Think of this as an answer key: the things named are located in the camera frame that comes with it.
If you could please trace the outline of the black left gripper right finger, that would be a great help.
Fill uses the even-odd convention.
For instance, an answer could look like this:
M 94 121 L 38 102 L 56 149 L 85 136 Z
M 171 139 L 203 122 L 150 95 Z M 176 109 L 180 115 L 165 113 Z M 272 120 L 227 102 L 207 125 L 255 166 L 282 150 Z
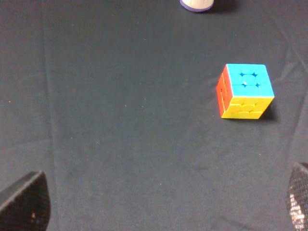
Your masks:
M 308 164 L 294 163 L 286 193 L 286 208 L 294 231 L 308 230 Z

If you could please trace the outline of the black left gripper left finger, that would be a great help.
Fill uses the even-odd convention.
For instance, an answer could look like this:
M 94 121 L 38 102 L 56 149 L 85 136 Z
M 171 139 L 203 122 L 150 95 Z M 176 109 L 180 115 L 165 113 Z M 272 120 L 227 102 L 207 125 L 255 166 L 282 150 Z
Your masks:
M 45 231 L 51 217 L 46 174 L 31 171 L 0 192 L 2 231 Z

